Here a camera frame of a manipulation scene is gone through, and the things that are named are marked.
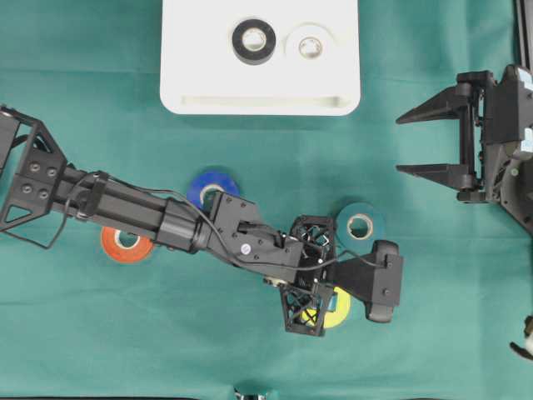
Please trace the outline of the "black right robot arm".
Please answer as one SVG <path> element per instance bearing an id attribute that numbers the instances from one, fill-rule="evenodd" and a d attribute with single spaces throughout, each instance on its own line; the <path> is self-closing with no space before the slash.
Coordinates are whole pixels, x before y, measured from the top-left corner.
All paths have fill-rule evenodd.
<path id="1" fill-rule="evenodd" d="M 459 123 L 456 164 L 399 165 L 397 170 L 457 192 L 462 203 L 501 206 L 532 230 L 532 73 L 508 65 L 464 72 L 456 84 L 400 116 L 399 124 L 436 120 Z"/>

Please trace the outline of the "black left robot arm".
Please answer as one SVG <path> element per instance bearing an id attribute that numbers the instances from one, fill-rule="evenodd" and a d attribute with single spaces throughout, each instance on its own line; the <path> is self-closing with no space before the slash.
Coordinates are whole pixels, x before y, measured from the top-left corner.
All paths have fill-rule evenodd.
<path id="1" fill-rule="evenodd" d="M 61 213 L 136 235 L 141 242 L 185 253 L 206 251 L 232 266 L 260 274 L 279 288 L 287 331 L 320 337 L 333 288 L 324 270 L 334 259 L 320 256 L 308 266 L 308 243 L 266 225 L 257 206 L 215 191 L 209 210 L 168 190 L 146 189 L 106 172 L 85 172 L 67 162 L 45 124 L 3 107 L 1 159 L 22 155 L 1 209 L 1 230 Z"/>

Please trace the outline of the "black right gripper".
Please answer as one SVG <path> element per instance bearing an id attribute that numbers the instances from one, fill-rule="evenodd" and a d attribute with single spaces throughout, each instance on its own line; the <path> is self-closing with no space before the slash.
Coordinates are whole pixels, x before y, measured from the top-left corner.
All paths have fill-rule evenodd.
<path id="1" fill-rule="evenodd" d="M 396 170 L 462 190 L 464 203 L 503 203 L 504 182 L 532 159 L 532 71 L 509 65 L 500 81 L 489 71 L 464 72 L 448 87 L 401 115 L 397 124 L 441 119 L 473 123 L 481 129 L 481 178 L 466 164 L 397 165 Z"/>

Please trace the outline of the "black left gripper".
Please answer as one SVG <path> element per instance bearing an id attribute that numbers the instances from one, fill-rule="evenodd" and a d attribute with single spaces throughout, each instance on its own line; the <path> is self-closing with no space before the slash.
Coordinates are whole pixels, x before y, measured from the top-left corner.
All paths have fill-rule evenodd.
<path id="1" fill-rule="evenodd" d="M 324 263 L 336 257 L 336 223 L 332 217 L 302 215 L 290 234 L 303 242 L 295 282 L 272 277 L 263 281 L 279 289 L 285 329 L 314 337 L 325 334 L 326 312 L 333 298 L 333 286 L 325 282 Z"/>

